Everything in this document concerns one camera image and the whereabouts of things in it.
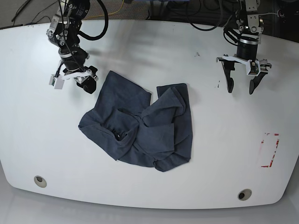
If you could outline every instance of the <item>screw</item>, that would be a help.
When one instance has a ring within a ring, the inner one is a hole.
[[[252,28],[251,28],[251,31],[252,31],[252,32],[256,32],[256,27],[252,27]]]
[[[48,33],[48,37],[52,37],[52,35],[53,35],[53,32],[52,32],[52,31],[49,31],[49,33]]]

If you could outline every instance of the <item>fabric fold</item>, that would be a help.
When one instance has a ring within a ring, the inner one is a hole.
[[[158,100],[110,71],[79,129],[109,156],[165,172],[191,158],[192,120],[186,84],[157,87]]]

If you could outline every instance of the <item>wire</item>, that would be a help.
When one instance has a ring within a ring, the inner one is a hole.
[[[207,9],[207,10],[210,10],[210,11],[217,11],[218,9],[220,9],[220,7],[217,7],[217,8],[209,8],[206,6],[206,0],[203,0],[203,4],[204,4],[204,7]]]
[[[74,59],[75,63],[77,64],[77,66],[78,66],[83,72],[85,72],[85,69],[84,69],[84,68],[77,62],[77,60],[76,60],[76,58],[75,58],[73,52],[70,50],[69,46],[68,46],[67,43],[66,43],[66,37],[65,37],[65,34],[64,34],[64,31],[65,31],[65,28],[64,28],[64,15],[63,15],[63,13],[62,13],[62,8],[61,8],[60,0],[57,0],[57,1],[58,1],[58,3],[59,3],[59,9],[60,9],[60,14],[61,14],[62,34],[63,34],[63,36],[64,36],[64,43],[65,43],[67,49],[69,50],[69,52],[70,52],[72,58]]]
[[[39,19],[38,21],[36,21],[35,23],[38,23],[40,20],[42,20],[43,18],[48,18],[49,19],[49,21],[51,22],[51,19],[50,19],[50,17],[48,17],[48,16],[43,16],[41,19]]]
[[[193,26],[194,28],[200,30],[200,31],[211,31],[211,30],[214,30],[216,29],[222,22],[222,19],[223,19],[223,7],[222,7],[222,0],[219,0],[219,6],[220,6],[220,18],[219,18],[219,21],[217,22],[217,24],[215,26],[213,26],[212,28],[209,28],[209,29],[202,29],[202,28],[199,28],[197,26],[195,26],[189,19],[189,16],[188,16],[188,5],[186,7],[186,17],[187,17],[187,20],[188,22],[191,24],[191,26]]]
[[[146,17],[145,20],[149,20],[150,19],[150,10],[148,10],[148,17]]]
[[[258,15],[277,15],[278,16],[278,13],[263,13],[263,14],[258,14]]]
[[[125,2],[125,0],[122,0],[122,4],[121,4],[121,7],[119,8],[119,10],[115,11],[114,13],[109,13],[108,15],[114,15],[114,14],[118,13],[119,11],[121,11],[124,2]],[[105,15],[104,14],[103,15],[93,15],[93,16],[87,17],[84,20],[94,19],[94,18],[98,18],[98,17],[102,17],[102,16],[105,16]]]
[[[228,23],[229,23],[229,21],[231,20],[231,18],[233,17],[233,15],[230,15],[230,17],[229,17],[229,19],[228,19],[228,21],[224,24],[224,26],[223,27],[226,27],[227,25],[228,25]]]
[[[229,2],[229,3],[232,3],[232,4],[237,4],[239,3],[239,0],[236,0],[236,1],[229,1],[229,0],[225,0],[226,2]]]
[[[186,2],[186,1],[181,1],[181,2],[173,1],[173,3],[176,4],[176,5],[181,6],[181,5],[183,5],[183,4],[186,4],[187,2]]]
[[[181,14],[181,13],[177,13],[177,12],[173,11],[172,9],[169,8],[169,5],[168,5],[168,4],[167,4],[166,8],[167,8],[169,11],[173,12],[174,14],[176,14],[176,15],[186,16],[186,14]],[[196,15],[197,13],[199,13],[200,10],[201,10],[201,2],[199,1],[199,8],[198,8],[198,10],[197,10],[195,13],[190,14],[190,15],[188,15],[188,16],[194,16],[194,15]]]
[[[104,3],[101,0],[97,0],[97,2],[101,6],[102,10],[104,11],[104,15],[105,15],[105,17],[104,17],[105,18],[105,25],[104,25],[104,29],[103,29],[102,33],[100,35],[97,35],[97,36],[89,36],[89,35],[83,33],[82,31],[78,32],[78,34],[80,36],[82,36],[83,38],[85,38],[89,41],[96,41],[96,40],[101,39],[106,34],[106,32],[108,30],[109,16],[108,16],[107,9],[106,9]]]
[[[56,2],[57,2],[57,1],[53,2],[51,5],[47,6],[47,7],[44,8],[42,11],[40,11],[38,14],[36,14],[36,16],[33,18],[33,20],[35,20],[35,18],[36,18],[41,12],[45,11],[47,8],[49,8],[49,7],[53,6],[54,4],[56,4]]]
[[[17,19],[17,14],[19,13],[20,9],[21,9],[27,2],[28,2],[28,1],[25,1],[25,2],[18,8],[18,10],[16,11],[16,13],[15,13],[15,15],[14,15],[14,18],[11,20],[11,22],[14,21],[13,26],[14,26],[15,21],[16,21],[16,19]]]
[[[224,2],[228,2],[228,3],[232,3],[233,4],[233,6],[234,6],[234,4],[236,4],[236,3],[238,3],[238,2],[231,2],[231,1],[227,1],[227,0],[223,0]],[[231,11],[230,9],[228,9],[226,6],[225,6],[225,4],[223,4],[222,5],[222,7],[223,7],[223,11],[226,11],[226,12],[228,12],[229,14],[235,14],[235,12],[234,11]]]
[[[61,67],[62,65],[64,65],[65,63],[68,63],[68,62],[72,62],[72,63],[75,63],[77,64],[76,62],[73,62],[73,61],[64,61],[64,62],[61,62],[60,66],[58,67],[57,71],[56,71],[56,74],[55,74],[55,77],[59,77],[59,73],[60,73],[60,70],[61,70]]]

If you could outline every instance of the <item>white table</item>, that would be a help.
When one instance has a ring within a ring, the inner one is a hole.
[[[13,187],[162,209],[244,207],[281,198],[299,155],[299,44],[263,36],[258,58],[272,63],[270,73],[249,95],[252,77],[237,64],[229,94],[215,59],[236,47],[226,43],[221,28],[199,32],[183,23],[109,21],[103,39],[81,38],[91,56],[86,66],[99,69],[90,95],[74,80],[62,90],[48,85],[59,61],[58,48],[47,40],[48,26],[0,31],[0,159]],[[97,35],[102,27],[103,21],[85,21],[82,30]],[[153,92],[153,102],[156,86],[188,84],[194,134],[189,163],[161,173],[114,161],[79,131],[109,70]],[[274,151],[272,166],[261,167],[270,165]],[[46,188],[35,184],[36,175],[45,178]],[[252,190],[247,201],[237,198],[243,189]]]

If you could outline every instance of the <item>white plastic part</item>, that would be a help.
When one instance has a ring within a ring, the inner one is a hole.
[[[61,76],[62,80],[70,79],[70,78],[78,78],[78,77],[86,77],[91,76],[93,73],[91,70],[86,70],[85,72],[74,72],[69,75]]]
[[[244,60],[244,59],[238,58],[237,56],[222,56],[222,58],[225,60],[228,60],[228,61],[236,61],[236,62],[244,64],[246,66],[246,75],[248,75],[248,76],[258,76],[261,73],[260,62],[258,59],[255,60],[255,63],[258,66],[258,73],[250,73],[251,72],[250,63],[252,62],[252,60]]]
[[[62,90],[64,86],[64,80],[62,79],[62,76],[55,77],[55,75],[51,75],[49,85],[53,85],[54,89],[56,90]]]

